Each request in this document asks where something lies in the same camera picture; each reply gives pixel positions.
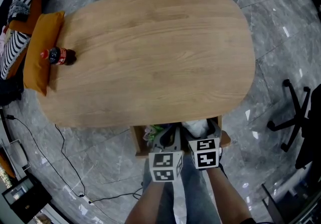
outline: wooden table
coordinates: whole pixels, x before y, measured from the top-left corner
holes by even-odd
[[[219,116],[254,76],[251,34],[232,0],[100,0],[70,14],[52,66],[49,120],[67,127],[146,125]]]

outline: black power cord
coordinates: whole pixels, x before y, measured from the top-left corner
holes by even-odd
[[[41,154],[44,156],[44,158],[48,161],[48,163],[50,164],[50,166],[55,170],[55,172],[58,174],[58,176],[63,180],[63,182],[69,187],[69,189],[70,189],[78,198],[82,198],[82,197],[84,197],[84,196],[86,195],[86,188],[85,188],[85,185],[84,185],[84,183],[82,182],[82,180],[81,180],[81,178],[80,178],[80,175],[78,174],[77,170],[76,170],[75,167],[72,165],[72,163],[70,162],[70,160],[68,159],[68,157],[67,157],[67,156],[64,154],[64,152],[63,152],[63,148],[64,148],[64,145],[65,145],[65,138],[64,138],[64,136],[62,135],[60,129],[57,127],[57,125],[55,125],[55,127],[56,127],[56,129],[59,131],[59,133],[60,133],[60,135],[61,135],[61,137],[62,137],[62,139],[63,139],[63,144],[62,144],[62,147],[61,147],[61,153],[65,156],[65,158],[68,160],[70,166],[71,166],[71,167],[74,169],[74,171],[76,172],[76,174],[77,174],[77,176],[78,176],[81,184],[82,184],[83,187],[84,187],[84,194],[78,195],[78,194],[76,194],[76,193],[72,190],[72,188],[67,184],[67,182],[63,179],[63,177],[58,173],[58,171],[55,169],[55,167],[50,163],[50,161],[48,160],[48,158],[47,158],[47,157],[44,155],[44,153],[40,150],[40,148],[39,148],[39,146],[38,146],[38,144],[37,144],[34,136],[32,135],[30,129],[29,129],[22,121],[20,121],[19,119],[15,118],[13,115],[7,115],[6,119],[8,119],[8,120],[17,120],[17,121],[19,121],[22,125],[24,125],[24,126],[26,127],[26,129],[29,131],[29,133],[30,133],[32,139],[34,140],[34,142],[35,142],[38,150],[41,152]],[[135,196],[141,196],[140,194],[137,194],[137,192],[140,191],[141,189],[142,189],[142,187],[141,187],[140,189],[136,190],[134,193],[120,194],[120,195],[118,195],[118,196],[114,196],[114,197],[110,197],[110,198],[102,198],[102,199],[98,199],[98,200],[94,200],[94,201],[89,201],[88,203],[89,203],[89,204],[92,204],[92,203],[97,202],[97,201],[115,199],[115,198],[118,198],[118,197],[121,197],[121,196],[124,196],[124,195],[132,195],[135,199],[138,200],[139,198],[137,198],[137,197],[135,197]]]

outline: white marker cube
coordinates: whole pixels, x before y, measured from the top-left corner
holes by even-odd
[[[220,138],[189,141],[191,157],[197,169],[219,166]]]
[[[149,170],[154,182],[173,182],[183,167],[183,151],[149,153]]]

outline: person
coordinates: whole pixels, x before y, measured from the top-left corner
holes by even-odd
[[[181,171],[186,198],[187,224],[252,224],[251,213],[227,179],[223,167],[206,169],[211,181],[217,211],[209,196],[202,171],[196,169],[190,156],[184,156]],[[171,182],[152,182],[146,160],[143,194],[127,217],[126,224],[176,223],[174,189]]]

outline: person's leg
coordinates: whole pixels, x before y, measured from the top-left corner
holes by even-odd
[[[220,224],[220,217],[210,198],[202,171],[195,168],[191,156],[184,156],[181,171],[184,186],[187,224]]]
[[[151,183],[151,174],[149,171],[149,160],[145,161],[144,168],[144,176],[142,182],[142,192],[148,188]],[[175,216],[174,216],[174,189],[173,184],[171,182],[166,182],[162,194],[162,198],[160,199],[158,216],[156,223],[166,223],[166,224],[174,224]]]

